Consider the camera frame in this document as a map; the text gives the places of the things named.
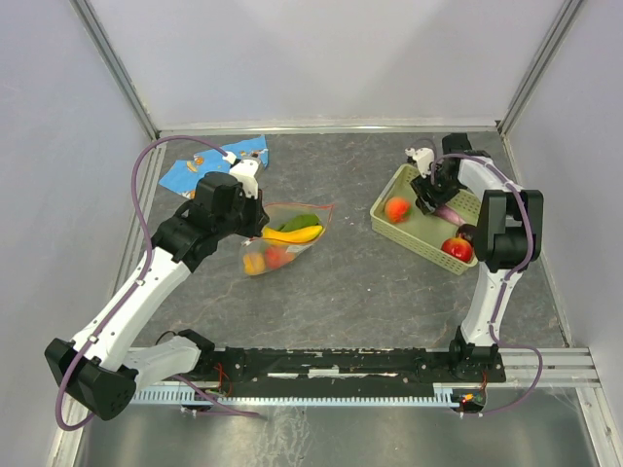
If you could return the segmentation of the dark purple eggplant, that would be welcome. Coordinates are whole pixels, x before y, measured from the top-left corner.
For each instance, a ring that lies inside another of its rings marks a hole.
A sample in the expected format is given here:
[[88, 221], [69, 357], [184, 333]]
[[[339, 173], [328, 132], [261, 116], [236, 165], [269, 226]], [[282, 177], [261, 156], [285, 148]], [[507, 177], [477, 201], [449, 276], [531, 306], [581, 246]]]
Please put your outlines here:
[[433, 215], [458, 227], [466, 224], [466, 221], [454, 209], [447, 205], [436, 208]]

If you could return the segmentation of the clear zip top bag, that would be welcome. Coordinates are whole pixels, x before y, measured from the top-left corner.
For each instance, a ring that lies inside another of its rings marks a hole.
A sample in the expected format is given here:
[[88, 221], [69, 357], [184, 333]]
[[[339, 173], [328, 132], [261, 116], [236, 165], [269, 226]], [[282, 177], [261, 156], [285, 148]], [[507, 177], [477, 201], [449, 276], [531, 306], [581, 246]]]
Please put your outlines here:
[[265, 211], [269, 223], [240, 246], [241, 268], [248, 276], [284, 268], [314, 246], [326, 233], [334, 205], [275, 202]]

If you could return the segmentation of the small orange mango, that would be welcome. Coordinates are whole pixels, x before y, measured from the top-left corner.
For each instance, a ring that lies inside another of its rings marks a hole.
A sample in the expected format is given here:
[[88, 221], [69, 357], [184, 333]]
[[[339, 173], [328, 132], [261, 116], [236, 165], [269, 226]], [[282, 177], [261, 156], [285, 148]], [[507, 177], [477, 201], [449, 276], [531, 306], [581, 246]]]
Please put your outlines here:
[[242, 266], [247, 275], [259, 275], [265, 272], [266, 263], [261, 252], [245, 253], [242, 256]]

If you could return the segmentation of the red strawberry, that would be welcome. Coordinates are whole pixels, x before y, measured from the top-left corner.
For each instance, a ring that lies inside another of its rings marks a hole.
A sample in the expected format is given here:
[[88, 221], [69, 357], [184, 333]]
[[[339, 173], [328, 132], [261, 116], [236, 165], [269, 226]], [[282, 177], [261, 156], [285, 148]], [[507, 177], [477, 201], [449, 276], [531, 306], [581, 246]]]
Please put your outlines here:
[[264, 261], [268, 269], [279, 269], [289, 264], [297, 254], [290, 252], [287, 247], [271, 245], [264, 251]]

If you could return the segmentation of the yellow banana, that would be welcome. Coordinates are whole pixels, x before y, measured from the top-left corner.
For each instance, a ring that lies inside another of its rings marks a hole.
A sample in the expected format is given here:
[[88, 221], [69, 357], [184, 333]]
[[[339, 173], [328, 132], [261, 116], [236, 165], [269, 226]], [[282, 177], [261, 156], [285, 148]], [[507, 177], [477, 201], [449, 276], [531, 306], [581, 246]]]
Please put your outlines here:
[[277, 230], [265, 227], [262, 230], [262, 238], [271, 243], [277, 245], [285, 244], [307, 244], [315, 241], [324, 231], [321, 225], [307, 227], [298, 231], [284, 233]]

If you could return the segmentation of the orange peach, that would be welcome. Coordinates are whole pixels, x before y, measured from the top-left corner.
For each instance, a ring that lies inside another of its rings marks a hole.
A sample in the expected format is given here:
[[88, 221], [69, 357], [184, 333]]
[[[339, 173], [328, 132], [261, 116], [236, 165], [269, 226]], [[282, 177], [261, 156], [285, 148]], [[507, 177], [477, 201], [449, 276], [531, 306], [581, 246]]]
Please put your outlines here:
[[412, 203], [403, 197], [392, 197], [385, 202], [384, 214], [391, 224], [407, 221], [412, 213]]

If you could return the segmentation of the pale green plastic basket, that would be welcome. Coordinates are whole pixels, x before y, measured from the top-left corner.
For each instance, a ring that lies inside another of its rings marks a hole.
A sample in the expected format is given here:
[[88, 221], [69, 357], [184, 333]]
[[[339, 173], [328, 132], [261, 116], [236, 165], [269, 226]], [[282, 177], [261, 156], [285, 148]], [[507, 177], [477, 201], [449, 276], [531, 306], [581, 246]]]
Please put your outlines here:
[[[455, 235], [458, 226], [432, 214], [424, 215], [415, 206], [417, 196], [410, 182], [417, 176], [417, 169], [408, 163], [398, 167], [370, 208], [372, 230], [456, 275], [476, 267], [475, 256], [466, 263], [442, 251], [442, 244]], [[385, 216], [385, 203], [394, 197], [404, 198], [412, 205], [407, 220], [398, 224], [392, 224]]]

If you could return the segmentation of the green leaf vegetable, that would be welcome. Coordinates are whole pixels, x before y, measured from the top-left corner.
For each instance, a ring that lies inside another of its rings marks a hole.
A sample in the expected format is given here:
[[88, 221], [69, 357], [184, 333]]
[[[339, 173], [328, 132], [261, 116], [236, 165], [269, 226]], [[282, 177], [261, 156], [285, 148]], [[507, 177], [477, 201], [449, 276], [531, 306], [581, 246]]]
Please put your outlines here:
[[289, 233], [304, 229], [307, 227], [318, 226], [320, 224], [319, 217], [316, 214], [306, 213], [299, 214], [281, 225], [277, 230], [279, 232]]

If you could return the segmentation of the red apple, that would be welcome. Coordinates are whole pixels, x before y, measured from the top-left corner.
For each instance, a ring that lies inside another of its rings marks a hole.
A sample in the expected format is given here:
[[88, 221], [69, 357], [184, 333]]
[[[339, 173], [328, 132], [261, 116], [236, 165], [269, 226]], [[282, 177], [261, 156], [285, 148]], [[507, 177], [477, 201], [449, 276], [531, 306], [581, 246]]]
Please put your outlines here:
[[448, 238], [442, 244], [441, 250], [464, 263], [470, 263], [474, 255], [473, 246], [462, 237]]

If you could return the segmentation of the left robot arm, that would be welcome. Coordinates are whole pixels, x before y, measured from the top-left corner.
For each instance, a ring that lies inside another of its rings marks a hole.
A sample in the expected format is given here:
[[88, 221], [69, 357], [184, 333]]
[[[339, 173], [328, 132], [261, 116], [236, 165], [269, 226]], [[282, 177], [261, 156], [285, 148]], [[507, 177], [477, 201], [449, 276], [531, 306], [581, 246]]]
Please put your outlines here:
[[143, 350], [130, 347], [165, 298], [220, 240], [257, 236], [267, 222], [256, 175], [239, 166], [207, 173], [195, 197], [160, 224], [141, 263], [109, 304], [70, 341], [48, 344], [44, 355], [58, 394], [71, 396], [91, 416], [110, 420], [155, 382], [178, 374], [209, 377], [214, 345], [192, 330]]

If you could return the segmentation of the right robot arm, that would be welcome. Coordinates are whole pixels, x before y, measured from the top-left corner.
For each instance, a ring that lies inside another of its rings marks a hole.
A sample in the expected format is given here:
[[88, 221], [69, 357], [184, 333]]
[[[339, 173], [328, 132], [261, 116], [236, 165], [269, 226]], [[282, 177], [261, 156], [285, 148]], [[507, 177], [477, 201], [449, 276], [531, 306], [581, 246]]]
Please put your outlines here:
[[467, 231], [479, 265], [476, 289], [465, 319], [441, 356], [451, 376], [469, 380], [501, 366], [499, 325], [517, 281], [540, 255], [544, 198], [541, 191], [511, 181], [487, 153], [471, 148], [465, 134], [453, 133], [443, 141], [443, 155], [430, 140], [405, 154], [418, 171], [410, 186], [423, 214], [457, 220], [449, 203], [462, 190], [480, 202], [478, 219]]

